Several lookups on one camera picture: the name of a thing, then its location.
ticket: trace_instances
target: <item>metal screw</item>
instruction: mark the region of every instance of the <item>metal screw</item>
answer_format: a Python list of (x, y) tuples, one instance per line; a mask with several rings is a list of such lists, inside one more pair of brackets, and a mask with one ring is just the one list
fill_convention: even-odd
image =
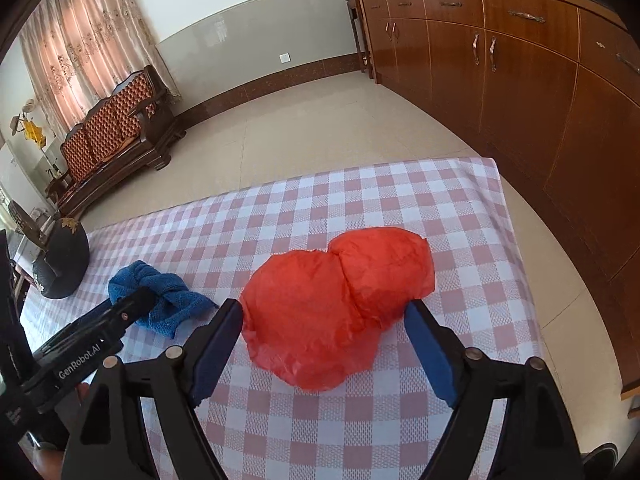
[(531, 368), (533, 368), (534, 370), (544, 370), (545, 362), (539, 357), (532, 357), (529, 359), (529, 366), (531, 366)]
[(118, 358), (115, 355), (105, 357), (104, 361), (102, 361), (102, 366), (105, 368), (113, 368), (116, 364), (118, 364)]
[(465, 355), (472, 361), (479, 361), (480, 359), (482, 359), (482, 356), (484, 354), (482, 353), (481, 349), (476, 348), (475, 346), (470, 346), (465, 350)]
[(182, 347), (181, 346), (169, 346), (164, 351), (164, 355), (166, 355), (169, 359), (177, 359), (182, 355)]

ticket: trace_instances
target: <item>yellow cloth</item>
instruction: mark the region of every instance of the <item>yellow cloth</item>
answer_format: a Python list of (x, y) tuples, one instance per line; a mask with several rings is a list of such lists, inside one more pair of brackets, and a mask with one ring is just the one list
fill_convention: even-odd
[(42, 134), (42, 128), (33, 124), (32, 121), (28, 119), (22, 120), (22, 125), (24, 126), (24, 138), (30, 139), (35, 142), (40, 149), (44, 148), (47, 145), (47, 137)]

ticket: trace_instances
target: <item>checkered tablecloth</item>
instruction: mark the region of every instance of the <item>checkered tablecloth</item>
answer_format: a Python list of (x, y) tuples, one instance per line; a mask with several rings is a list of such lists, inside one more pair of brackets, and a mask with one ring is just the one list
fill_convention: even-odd
[[(540, 329), (500, 177), (489, 158), (381, 164), (320, 173), (199, 200), (89, 235), (79, 290), (51, 301), (32, 290), (22, 313), (32, 348), (107, 297), (117, 270), (142, 259), (182, 276), (222, 304), (238, 298), (270, 254), (325, 249), (338, 234), (401, 226), (426, 237), (436, 291), (426, 304), (466, 346), (523, 363), (541, 355)], [(172, 342), (131, 327), (123, 361), (156, 357), (209, 317), (184, 322)], [(162, 478), (174, 475), (154, 406), (143, 404)], [(486, 476), (504, 405), (496, 403), (473, 478)], [(254, 367), (238, 341), (213, 396), (197, 409), (230, 479), (414, 480), (450, 410), (435, 397), (402, 323), (383, 334), (372, 370), (322, 394)]]

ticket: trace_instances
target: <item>blue towel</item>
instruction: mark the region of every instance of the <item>blue towel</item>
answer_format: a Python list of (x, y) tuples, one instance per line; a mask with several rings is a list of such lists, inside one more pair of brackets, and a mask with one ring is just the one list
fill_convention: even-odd
[(141, 317), (136, 323), (171, 339), (185, 319), (196, 317), (212, 307), (218, 308), (206, 296), (191, 292), (180, 276), (161, 274), (141, 261), (120, 269), (109, 280), (109, 299), (111, 303), (116, 303), (141, 286), (154, 291), (158, 295), (158, 302), (148, 316)]

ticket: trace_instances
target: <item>wooden sofa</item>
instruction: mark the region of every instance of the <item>wooden sofa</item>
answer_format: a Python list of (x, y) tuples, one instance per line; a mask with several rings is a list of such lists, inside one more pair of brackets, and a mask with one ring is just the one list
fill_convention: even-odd
[(76, 216), (143, 166), (164, 168), (169, 147), (184, 137), (152, 66), (132, 73), (102, 99), (62, 143), (72, 182), (57, 200), (62, 216)]

